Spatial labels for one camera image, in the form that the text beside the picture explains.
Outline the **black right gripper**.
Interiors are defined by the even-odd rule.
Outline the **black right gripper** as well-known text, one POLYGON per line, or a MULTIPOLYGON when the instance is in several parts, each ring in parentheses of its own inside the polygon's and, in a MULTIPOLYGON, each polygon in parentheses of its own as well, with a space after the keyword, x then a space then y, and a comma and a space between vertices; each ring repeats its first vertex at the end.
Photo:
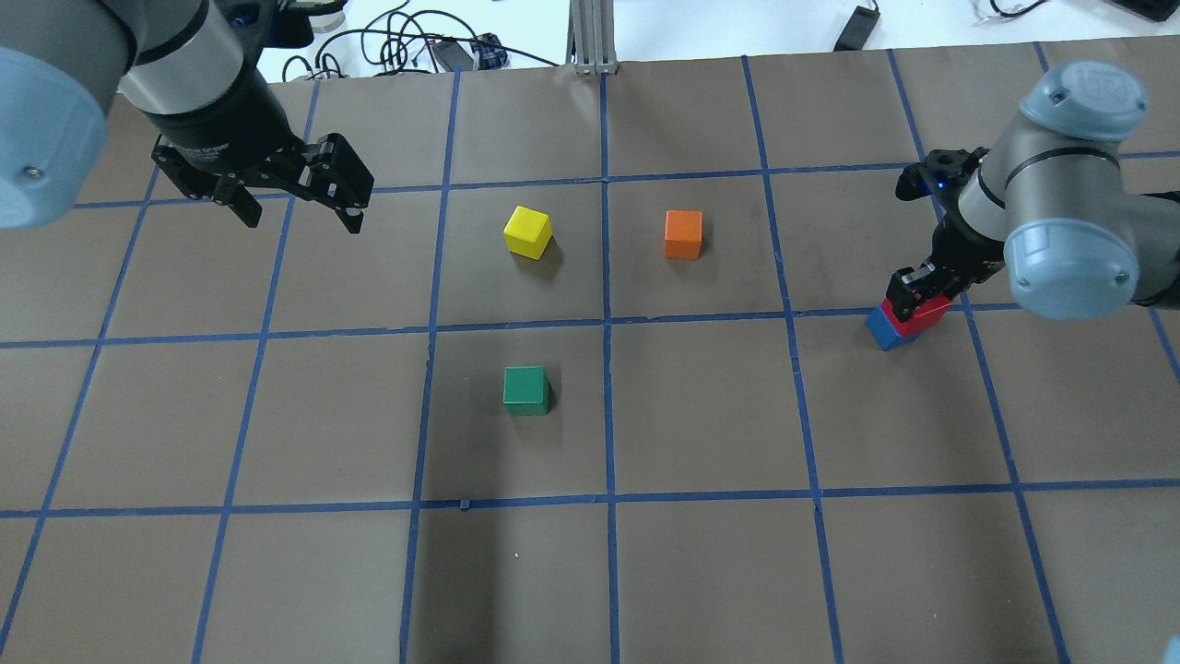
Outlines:
POLYGON ((999 241, 986 239, 951 216, 945 216, 932 234, 931 254, 926 262, 896 270, 885 300, 903 307, 904 315, 909 314, 909 307, 923 300, 939 295, 957 297, 974 283, 991 280, 1007 265, 1003 248, 999 241))

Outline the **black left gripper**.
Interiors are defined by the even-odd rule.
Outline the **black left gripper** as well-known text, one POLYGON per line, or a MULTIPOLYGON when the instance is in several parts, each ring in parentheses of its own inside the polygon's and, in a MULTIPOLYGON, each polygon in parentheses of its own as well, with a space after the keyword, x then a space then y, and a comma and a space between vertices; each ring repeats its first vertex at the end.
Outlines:
POLYGON ((189 200, 209 198, 256 230, 262 208, 249 186, 262 186, 271 167, 300 175, 295 196, 329 208, 358 235, 371 205, 374 177, 358 150, 337 132, 304 143, 291 132, 278 101, 245 101, 243 109, 150 116, 159 130, 151 157, 189 200))

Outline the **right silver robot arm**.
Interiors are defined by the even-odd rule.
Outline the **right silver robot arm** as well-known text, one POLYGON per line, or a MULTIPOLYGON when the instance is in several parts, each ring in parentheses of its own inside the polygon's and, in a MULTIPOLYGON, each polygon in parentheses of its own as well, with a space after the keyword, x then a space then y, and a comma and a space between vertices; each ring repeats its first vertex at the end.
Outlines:
POLYGON ((933 150, 903 169, 897 198, 931 198, 943 218, 927 258, 891 277, 881 318, 914 335, 997 272, 1014 302, 1042 318, 1175 310, 1176 192, 1128 192, 1117 157, 1148 105, 1125 67, 1064 63, 1021 100, 992 147, 933 150))

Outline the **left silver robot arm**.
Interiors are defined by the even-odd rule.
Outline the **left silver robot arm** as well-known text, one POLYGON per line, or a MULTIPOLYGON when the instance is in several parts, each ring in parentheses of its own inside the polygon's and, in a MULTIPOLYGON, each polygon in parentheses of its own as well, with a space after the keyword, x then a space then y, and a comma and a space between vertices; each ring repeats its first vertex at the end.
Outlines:
POLYGON ((256 188, 313 200, 358 234, 371 169, 343 136, 291 130, 257 63, 312 42, 341 1, 5 1, 4 230, 59 221, 100 160, 123 97, 159 131, 151 151, 178 192, 257 226, 256 188))

